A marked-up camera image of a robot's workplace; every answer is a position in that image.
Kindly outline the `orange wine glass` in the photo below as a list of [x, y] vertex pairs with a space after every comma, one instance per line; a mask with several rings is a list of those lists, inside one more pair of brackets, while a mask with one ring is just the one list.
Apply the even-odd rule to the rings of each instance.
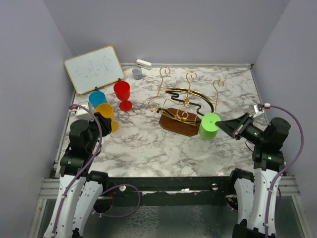
[[118, 122], [114, 119], [114, 109], [108, 103], [100, 104], [96, 107], [96, 112], [100, 113], [104, 118], [111, 119], [112, 133], [118, 130]]

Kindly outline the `green wine glass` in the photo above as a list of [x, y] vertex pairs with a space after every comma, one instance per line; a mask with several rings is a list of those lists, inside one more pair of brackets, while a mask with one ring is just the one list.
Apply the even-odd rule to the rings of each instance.
[[217, 122], [221, 118], [216, 113], [209, 113], [203, 116], [199, 128], [199, 135], [203, 140], [213, 140], [218, 132]]

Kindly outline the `blue wine glass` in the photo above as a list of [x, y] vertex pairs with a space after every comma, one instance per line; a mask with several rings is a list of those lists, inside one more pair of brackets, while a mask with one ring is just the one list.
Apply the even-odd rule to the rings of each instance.
[[104, 92], [94, 91], [89, 96], [89, 102], [92, 104], [94, 108], [96, 108], [100, 104], [107, 103], [107, 98]]

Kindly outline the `red wine glass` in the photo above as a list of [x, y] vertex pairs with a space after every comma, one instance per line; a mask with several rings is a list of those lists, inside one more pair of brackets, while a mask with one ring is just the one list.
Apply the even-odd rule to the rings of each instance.
[[115, 83], [114, 92], [116, 97], [121, 101], [119, 104], [119, 108], [127, 112], [132, 109], [132, 103], [129, 101], [130, 97], [130, 85], [128, 82], [125, 81], [119, 81]]

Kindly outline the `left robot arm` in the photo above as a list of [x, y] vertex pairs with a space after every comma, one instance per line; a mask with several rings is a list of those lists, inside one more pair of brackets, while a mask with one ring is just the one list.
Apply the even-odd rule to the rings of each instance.
[[89, 169], [93, 151], [100, 152], [100, 140], [112, 131], [111, 123], [95, 113], [93, 121], [79, 119], [70, 125], [69, 145], [60, 160], [58, 195], [44, 237], [82, 237], [97, 198], [108, 193], [108, 175]]

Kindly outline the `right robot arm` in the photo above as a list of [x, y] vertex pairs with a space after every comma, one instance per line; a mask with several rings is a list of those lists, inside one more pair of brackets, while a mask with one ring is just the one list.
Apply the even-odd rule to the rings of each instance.
[[253, 143], [254, 172], [235, 169], [227, 182], [228, 190], [237, 195], [238, 222], [234, 238], [274, 238], [276, 197], [284, 168], [281, 147], [290, 124], [273, 118], [265, 130], [254, 126], [253, 118], [245, 113], [237, 119], [218, 121], [216, 125], [232, 138], [245, 138]]

